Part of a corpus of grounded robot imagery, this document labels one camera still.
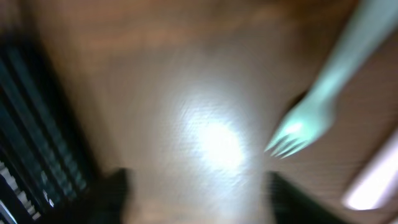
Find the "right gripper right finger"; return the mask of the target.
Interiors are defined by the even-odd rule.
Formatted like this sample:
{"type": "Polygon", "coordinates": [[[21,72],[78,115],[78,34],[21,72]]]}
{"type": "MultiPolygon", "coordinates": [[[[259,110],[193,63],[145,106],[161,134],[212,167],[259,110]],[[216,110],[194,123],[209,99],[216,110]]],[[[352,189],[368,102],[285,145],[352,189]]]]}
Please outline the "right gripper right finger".
{"type": "Polygon", "coordinates": [[[264,181],[276,224],[345,224],[278,172],[266,172],[264,181]]]}

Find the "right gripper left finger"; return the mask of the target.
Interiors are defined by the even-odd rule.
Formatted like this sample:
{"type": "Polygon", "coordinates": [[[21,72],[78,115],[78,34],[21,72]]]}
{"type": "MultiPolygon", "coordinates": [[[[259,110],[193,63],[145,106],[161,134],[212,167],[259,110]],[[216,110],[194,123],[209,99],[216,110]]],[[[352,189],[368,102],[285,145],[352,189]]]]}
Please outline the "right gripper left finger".
{"type": "Polygon", "coordinates": [[[43,224],[121,224],[121,216],[131,193],[130,170],[118,169],[65,208],[40,218],[43,224]]]}

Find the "dark green plastic basket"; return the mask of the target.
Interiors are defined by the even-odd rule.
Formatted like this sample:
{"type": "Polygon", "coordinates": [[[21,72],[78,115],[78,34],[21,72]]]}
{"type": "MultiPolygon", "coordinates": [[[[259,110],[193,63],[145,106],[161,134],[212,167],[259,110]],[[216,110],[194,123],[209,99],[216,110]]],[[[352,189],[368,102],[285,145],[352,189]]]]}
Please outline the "dark green plastic basket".
{"type": "Polygon", "coordinates": [[[35,40],[1,36],[1,157],[40,215],[65,208],[99,177],[56,71],[35,40]]]}

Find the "white plastic spoon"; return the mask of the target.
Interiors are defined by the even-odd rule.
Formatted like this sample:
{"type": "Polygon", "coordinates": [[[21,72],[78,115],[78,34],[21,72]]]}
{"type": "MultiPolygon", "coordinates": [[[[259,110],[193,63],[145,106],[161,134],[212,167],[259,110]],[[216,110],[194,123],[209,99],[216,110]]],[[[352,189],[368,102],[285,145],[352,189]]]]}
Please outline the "white plastic spoon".
{"type": "Polygon", "coordinates": [[[342,198],[351,210],[381,208],[397,191],[397,131],[369,161],[342,198]]]}

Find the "mint green plastic fork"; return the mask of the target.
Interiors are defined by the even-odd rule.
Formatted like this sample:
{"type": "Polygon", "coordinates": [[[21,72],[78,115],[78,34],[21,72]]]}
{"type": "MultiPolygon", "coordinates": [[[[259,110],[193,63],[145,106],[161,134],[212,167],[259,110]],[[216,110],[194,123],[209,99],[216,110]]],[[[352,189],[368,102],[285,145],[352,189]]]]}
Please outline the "mint green plastic fork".
{"type": "Polygon", "coordinates": [[[322,137],[343,87],[397,27],[397,0],[360,1],[307,94],[281,119],[265,150],[284,159],[322,137]]]}

